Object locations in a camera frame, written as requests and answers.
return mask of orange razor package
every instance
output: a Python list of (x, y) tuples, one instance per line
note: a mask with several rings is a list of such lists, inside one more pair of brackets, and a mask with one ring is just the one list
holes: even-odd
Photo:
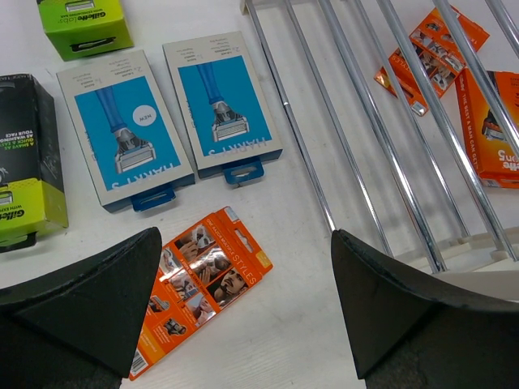
[[(489, 35), (476, 23), (462, 15), (456, 8), (453, 7), (453, 10), (474, 48), (476, 50), (481, 49)], [(438, 97), (442, 97), (465, 68), (465, 61), (437, 9), (434, 9), (419, 24), (411, 33), (410, 39)], [(419, 116), (425, 115), (429, 108), (416, 81), (414, 81), (409, 65), (399, 49), (393, 53), (389, 62), (397, 74), (400, 85), (407, 95), (407, 100), (413, 111)], [(384, 69), (377, 73), (375, 80), (393, 95), (396, 95)]]
[(232, 208), (164, 246), (130, 379), (197, 332), (272, 269)]
[[(519, 75), (488, 72), (501, 100), (519, 125)], [(483, 185), (519, 189), (519, 160), (468, 70), (456, 81), (465, 149)]]

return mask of chrome metal rod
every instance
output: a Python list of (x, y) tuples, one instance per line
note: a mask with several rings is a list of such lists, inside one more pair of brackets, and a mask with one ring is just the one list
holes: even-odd
[(398, 100), (402, 103), (405, 110), (405, 114), (407, 115), (407, 118), (413, 125), (414, 132), (418, 135), (418, 138), (420, 139), (420, 144), (423, 147), (423, 151), (429, 157), (429, 161), (431, 162), (432, 168), (434, 169), (435, 174), (438, 177), (438, 181), (440, 182), (440, 185), (444, 190), (445, 201), (448, 207), (450, 208), (451, 213), (454, 215), (454, 218), (456, 219), (456, 222), (460, 228), (461, 236), (468, 237), (470, 235), (469, 230), (467, 229), (467, 226), (463, 221), (463, 217), (461, 216), (461, 212), (456, 205), (456, 200), (454, 200), (453, 193), (448, 188), (447, 182), (445, 181), (444, 175), (441, 173), (440, 167), (438, 166), (438, 162), (436, 161), (436, 158), (432, 153), (431, 147), (429, 146), (429, 143), (427, 142), (425, 135), (423, 134), (422, 129), (420, 128), (420, 125), (416, 120), (416, 116), (414, 115), (410, 105), (407, 102), (404, 90), (398, 82), (397, 75), (395, 74), (395, 71), (392, 69), (391, 64), (389, 63), (388, 57), (386, 56), (386, 53), (384, 51), (384, 47), (380, 43), (380, 40), (376, 35), (375, 29), (373, 28), (373, 24), (371, 24), (371, 21), (367, 16), (366, 9), (364, 8), (360, 0), (354, 0), (354, 3), (360, 12), (364, 25), (367, 27), (367, 30), (370, 33), (371, 40), (373, 41), (376, 47), (376, 51), (379, 54), (380, 60), (382, 61), (382, 65), (386, 70), (386, 73), (388, 74), (392, 88), (395, 90)]
[(319, 178), (317, 177), (317, 172), (315, 171), (314, 165), (312, 164), (310, 154), (307, 150), (307, 146), (301, 135), (301, 130), (299, 130), (298, 122), (295, 118), (294, 112), (292, 111), (292, 107), (290, 106), (289, 98), (286, 95), (285, 88), (283, 87), (283, 83), (281, 82), (281, 77), (279, 76), (279, 72), (277, 71), (276, 63), (274, 62), (274, 57), (272, 56), (272, 52), (268, 47), (267, 38), (265, 37), (263, 28), (261, 27), (260, 18), (258, 17), (258, 13), (256, 12), (252, 0), (245, 0), (245, 5), (247, 6), (249, 13), (251, 14), (252, 23), (254, 24), (255, 30), (258, 34), (259, 42), (261, 43), (261, 47), (264, 51), (265, 58), (267, 59), (267, 64), (272, 73), (272, 77), (274, 78), (274, 83), (276, 84), (277, 92), (279, 93), (279, 97), (281, 98), (281, 103), (283, 104), (283, 109), (285, 110), (286, 118), (289, 121), (290, 128), (294, 133), (296, 143), (298, 144), (299, 151), (301, 152), (301, 157), (305, 163), (305, 166), (307, 167), (308, 175), (310, 176), (311, 183), (314, 186), (315, 193), (317, 194), (317, 199), (319, 200), (319, 205), (321, 207), (321, 210), (323, 211), (324, 218), (326, 220), (330, 232), (333, 232), (336, 230), (336, 225), (333, 221), (332, 211), (330, 210), (328, 200), (324, 195), (323, 187), (321, 186)]
[(301, 42), (302, 49), (305, 52), (305, 55), (307, 57), (308, 65), (310, 65), (311, 72), (313, 73), (315, 81), (317, 82), (317, 86), (319, 87), (321, 95), (323, 96), (324, 103), (326, 105), (326, 108), (328, 109), (330, 118), (332, 119), (333, 126), (335, 127), (337, 135), (339, 136), (339, 140), (341, 141), (341, 145), (344, 150), (344, 153), (346, 154), (348, 162), (350, 163), (351, 169), (354, 171), (355, 179), (357, 180), (358, 186), (360, 187), (360, 190), (362, 191), (362, 195), (364, 197), (364, 202), (366, 203), (366, 207), (371, 214), (371, 218), (375, 222), (375, 226), (376, 226), (377, 232), (379, 234), (379, 239), (380, 239), (380, 242), (382, 243), (382, 248), (384, 249), (384, 253), (392, 257), (393, 255), (392, 255), (391, 248), (389, 246), (388, 239), (386, 238), (384, 229), (383, 229), (382, 224), (380, 223), (380, 219), (376, 213), (375, 206), (373, 205), (373, 202), (371, 201), (371, 197), (370, 197), (369, 193), (367, 192), (366, 183), (364, 182), (364, 179), (362, 178), (362, 174), (360, 172), (360, 169), (358, 168), (357, 161), (355, 160), (354, 154), (351, 151), (351, 147), (350, 147), (350, 144), (348, 143), (348, 139), (346, 139), (344, 129), (342, 128), (341, 121), (339, 120), (339, 117), (337, 115), (337, 111), (333, 107), (332, 99), (330, 98), (330, 95), (328, 94), (328, 90), (326, 89), (326, 86), (324, 85), (324, 81), (319, 72), (319, 68), (317, 67), (317, 64), (315, 63), (314, 56), (311, 54), (310, 46), (308, 45), (307, 39), (305, 38), (304, 33), (301, 29), (301, 25), (299, 24), (298, 17), (295, 14), (294, 8), (292, 7), (290, 0), (284, 0), (284, 1), (285, 1), (286, 10), (288, 11), (290, 20), (292, 21), (292, 24), (294, 25), (296, 34), (298, 35), (299, 41)]
[(519, 131), (517, 131), (512, 116), (510, 116), (510, 113), (504, 106), (500, 94), (488, 77), (488, 73), (479, 60), (474, 47), (470, 44), (460, 22), (454, 15), (451, 5), (447, 0), (432, 1), (435, 3), (436, 8), (438, 8), (445, 24), (447, 24), (448, 30), (451, 32), (458, 49), (467, 62), (467, 66), (474, 75), (482, 94), (485, 96), (485, 100), (490, 105), (492, 113), (503, 131), (504, 137), (512, 147), (513, 152), (519, 157)]
[(510, 42), (513, 51), (516, 52), (517, 57), (519, 58), (519, 29), (517, 25), (513, 22), (512, 17), (506, 11), (506, 8), (503, 5), (501, 0), (485, 0), (487, 2), (490, 11), (497, 20), (497, 23), (503, 30), (506, 39)]
[(370, 119), (371, 127), (375, 132), (375, 137), (377, 138), (379, 145), (384, 151), (384, 154), (389, 162), (392, 175), (395, 178), (398, 189), (411, 216), (411, 220), (413, 221), (414, 227), (416, 228), (422, 244), (426, 250), (427, 258), (429, 260), (429, 264), (431, 265), (431, 270), (434, 273), (445, 271), (447, 268), (445, 266), (440, 249), (438, 248), (438, 245), (432, 236), (431, 229), (429, 228), (429, 224), (423, 215), (422, 208), (420, 207), (413, 189), (407, 180), (407, 176), (405, 175), (401, 166), (401, 162), (399, 161), (396, 148), (394, 147), (384, 121), (380, 116), (379, 109), (376, 106), (375, 100), (373, 99), (373, 95), (369, 90), (367, 82), (362, 75), (361, 68), (355, 60), (353, 50), (351, 49), (350, 44), (346, 39), (346, 35), (342, 30), (341, 24), (339, 23), (339, 19), (333, 10), (332, 4), (329, 0), (318, 0), (318, 2), (321, 6), (321, 9), (323, 10), (324, 17), (328, 22), (328, 26), (332, 30), (333, 38), (339, 53), (341, 54), (342, 60), (345, 63), (346, 70), (350, 75), (358, 97), (362, 102), (364, 111)]
[(404, 55), (408, 65), (410, 66), (410, 69), (414, 74), (416, 82), (420, 87), (426, 102), (431, 108), (432, 115), (434, 116), (436, 123), (438, 123), (441, 134), (445, 138), (445, 141), (449, 147), (452, 149), (457, 165), (463, 175), (463, 178), (465, 179), (467, 186), (470, 189), (470, 193), (472, 194), (474, 202), (476, 203), (483, 221), (487, 226), (487, 230), (494, 239), (495, 246), (498, 250), (507, 251), (510, 257), (513, 258), (514, 261), (517, 261), (517, 256), (512, 248), (512, 245), (510, 244), (508, 237), (506, 236), (506, 233), (503, 230), (503, 226), (501, 225), (494, 211), (494, 208), (492, 207), (487, 195), (485, 194), (485, 191), (483, 190), (478, 175), (470, 163), (469, 157), (465, 154), (465, 151), (457, 138), (454, 126), (448, 118), (444, 107), (440, 103), (440, 99), (436, 95), (435, 89), (429, 80), (427, 72), (422, 67), (422, 63), (414, 51), (410, 39), (405, 33), (404, 26), (398, 18), (398, 14), (395, 11), (395, 8), (389, 0), (377, 0), (377, 2), (379, 3), (379, 7), (382, 10), (385, 19), (388, 21), (393, 35), (397, 39), (398, 45), (401, 48), (401, 52)]

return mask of blue razor box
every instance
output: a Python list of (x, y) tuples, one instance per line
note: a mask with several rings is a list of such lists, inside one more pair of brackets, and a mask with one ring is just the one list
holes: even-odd
[(144, 51), (58, 73), (100, 203), (145, 211), (195, 183)]
[(282, 152), (267, 101), (240, 32), (164, 45), (201, 178), (229, 184), (264, 175)]

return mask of razor blade box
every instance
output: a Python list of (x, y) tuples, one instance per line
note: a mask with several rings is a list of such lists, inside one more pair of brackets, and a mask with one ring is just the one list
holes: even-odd
[(37, 0), (45, 34), (71, 60), (133, 46), (119, 0)]
[[(458, 9), (454, 7), (452, 9), (474, 49), (481, 49), (489, 37), (488, 33)], [(436, 8), (413, 30), (409, 39), (429, 76), (436, 95), (442, 97), (454, 85), (454, 81), (465, 68), (465, 61)], [(411, 109), (418, 116), (425, 115), (429, 108), (400, 49), (392, 54), (389, 62)], [(375, 80), (396, 95), (385, 69), (380, 69)]]
[(200, 177), (264, 175), (282, 146), (242, 33), (164, 45)]
[(66, 227), (54, 99), (31, 75), (0, 76), (0, 253)]
[(58, 73), (97, 196), (108, 211), (174, 199), (195, 175), (143, 50)]
[(270, 259), (230, 207), (204, 217), (166, 244), (130, 380), (138, 378), (227, 307), (235, 302), (238, 307), (244, 293), (271, 270)]
[[(513, 121), (519, 125), (519, 75), (489, 71)], [(456, 81), (466, 153), (484, 186), (519, 189), (519, 160), (468, 70)]]

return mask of white table surface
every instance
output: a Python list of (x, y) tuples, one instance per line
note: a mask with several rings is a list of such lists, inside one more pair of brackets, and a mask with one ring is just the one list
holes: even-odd
[[(331, 261), (330, 236), (320, 214), (307, 172), (274, 92), (272, 78), (249, 16), (238, 9), (239, 0), (123, 0), (135, 47), (144, 49), (174, 117), (184, 146), (190, 152), (178, 103), (166, 69), (161, 45), (198, 36), (241, 30), (268, 96), (285, 144), (280, 160), (265, 166), (263, 181), (236, 190), (223, 177), (198, 181), (178, 190), (178, 199), (157, 210), (136, 214), (127, 209), (109, 214), (97, 202), (95, 190), (66, 109), (56, 72), (95, 61), (63, 62), (43, 33), (34, 0), (1, 0), (0, 75), (30, 72), (56, 100), (58, 129), (65, 177), (70, 228), (38, 244), (0, 257), (0, 288), (17, 284), (74, 263), (108, 248), (150, 226), (161, 230), (167, 242), (184, 229), (225, 205), (245, 221), (274, 262), (273, 271), (238, 303), (164, 358), (137, 381), (123, 388), (339, 388), (364, 387), (355, 375), (348, 337), (337, 298)], [(387, 54), (396, 48), (375, 0), (364, 0)], [(408, 32), (432, 9), (429, 0), (394, 0)], [(519, 2), (505, 0), (519, 21)], [(334, 2), (347, 36), (388, 124), (422, 207), (438, 240), (454, 237), (455, 226), (444, 213), (439, 191), (417, 140), (399, 120), (401, 108), (372, 77), (380, 61), (354, 23), (348, 2)], [(456, 0), (463, 13), (482, 25), (491, 38), (480, 51), (487, 69), (516, 71), (519, 60), (504, 40), (483, 0)], [(367, 180), (377, 211), (395, 254), (418, 247), (418, 239), (376, 145), (367, 119), (354, 96), (333, 46), (323, 16), (315, 4), (302, 2), (296, 11), (314, 50), (345, 131)], [(281, 8), (259, 9), (271, 49), (290, 101), (320, 175), (339, 226), (377, 245), (368, 214), (337, 142), (302, 50)], [(442, 100), (455, 126), (461, 129), (456, 93)], [(422, 128), (454, 192), (472, 233), (481, 233), (468, 191), (445, 143), (428, 114)], [(489, 191), (505, 227), (517, 225), (517, 194)]]

